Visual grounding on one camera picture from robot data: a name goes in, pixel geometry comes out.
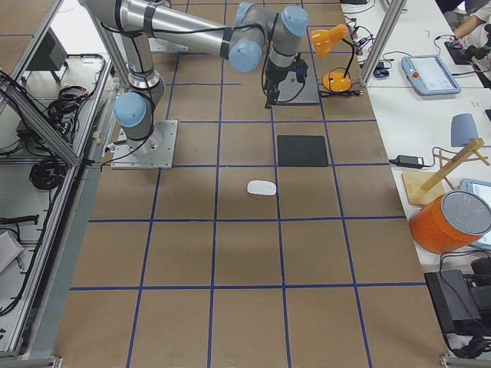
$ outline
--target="gray lid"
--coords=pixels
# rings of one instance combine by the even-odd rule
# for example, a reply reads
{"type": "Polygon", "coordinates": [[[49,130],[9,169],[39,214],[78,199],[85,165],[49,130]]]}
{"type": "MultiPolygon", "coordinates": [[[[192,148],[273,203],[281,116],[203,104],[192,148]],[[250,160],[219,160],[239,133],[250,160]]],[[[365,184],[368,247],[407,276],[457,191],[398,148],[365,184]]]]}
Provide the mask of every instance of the gray lid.
{"type": "Polygon", "coordinates": [[[448,192],[442,199],[442,212],[445,219],[464,234],[484,235],[491,230],[491,209],[471,192],[448,192]]]}

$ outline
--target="tablet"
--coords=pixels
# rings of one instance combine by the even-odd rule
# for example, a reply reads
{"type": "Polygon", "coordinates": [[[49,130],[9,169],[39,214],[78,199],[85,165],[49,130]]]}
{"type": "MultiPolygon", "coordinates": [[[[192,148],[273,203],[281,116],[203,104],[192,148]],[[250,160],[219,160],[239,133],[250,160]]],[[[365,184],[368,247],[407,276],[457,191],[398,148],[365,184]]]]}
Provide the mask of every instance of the tablet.
{"type": "Polygon", "coordinates": [[[460,86],[438,55],[403,57],[406,78],[418,94],[458,94],[460,86]]]}
{"type": "MultiPolygon", "coordinates": [[[[474,179],[463,179],[459,188],[467,192],[472,192],[481,197],[484,202],[491,206],[491,182],[483,182],[474,179]]],[[[472,243],[472,246],[479,249],[491,251],[491,232],[485,234],[480,240],[472,243]]]]}

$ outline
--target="person's arm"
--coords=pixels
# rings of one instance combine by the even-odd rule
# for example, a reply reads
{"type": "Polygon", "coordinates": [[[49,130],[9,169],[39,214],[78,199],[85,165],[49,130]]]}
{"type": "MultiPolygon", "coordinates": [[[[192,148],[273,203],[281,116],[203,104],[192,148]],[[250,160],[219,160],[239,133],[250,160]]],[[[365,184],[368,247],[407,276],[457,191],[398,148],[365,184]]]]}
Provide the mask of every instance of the person's arm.
{"type": "Polygon", "coordinates": [[[458,29],[453,32],[453,34],[457,38],[462,38],[475,30],[478,25],[482,25],[484,23],[486,23],[484,20],[477,18],[475,15],[471,15],[464,23],[462,23],[458,27],[458,29]]]}

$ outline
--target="orange desk lamp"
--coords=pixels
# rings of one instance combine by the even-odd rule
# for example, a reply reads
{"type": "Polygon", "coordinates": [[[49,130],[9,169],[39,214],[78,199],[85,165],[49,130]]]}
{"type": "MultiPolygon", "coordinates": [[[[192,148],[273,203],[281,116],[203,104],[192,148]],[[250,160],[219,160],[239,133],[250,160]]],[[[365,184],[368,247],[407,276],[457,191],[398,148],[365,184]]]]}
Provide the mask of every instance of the orange desk lamp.
{"type": "Polygon", "coordinates": [[[344,39],[346,36],[348,36],[348,27],[346,25],[337,25],[330,30],[317,29],[310,34],[314,50],[321,58],[328,56],[332,47],[338,41],[343,41],[351,46],[351,58],[344,69],[344,73],[331,71],[322,78],[324,87],[332,92],[345,92],[351,88],[349,69],[354,58],[354,45],[344,39]]]}

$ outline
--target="orange cylinder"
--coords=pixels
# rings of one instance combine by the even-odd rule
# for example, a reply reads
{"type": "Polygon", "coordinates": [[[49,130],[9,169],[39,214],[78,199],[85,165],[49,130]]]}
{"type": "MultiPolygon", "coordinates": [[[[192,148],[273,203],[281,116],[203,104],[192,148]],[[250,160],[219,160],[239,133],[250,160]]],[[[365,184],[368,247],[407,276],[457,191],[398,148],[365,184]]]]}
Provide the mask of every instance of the orange cylinder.
{"type": "Polygon", "coordinates": [[[409,227],[421,247],[441,255],[482,238],[491,229],[491,209],[479,196],[454,190],[414,214],[409,227]]]}

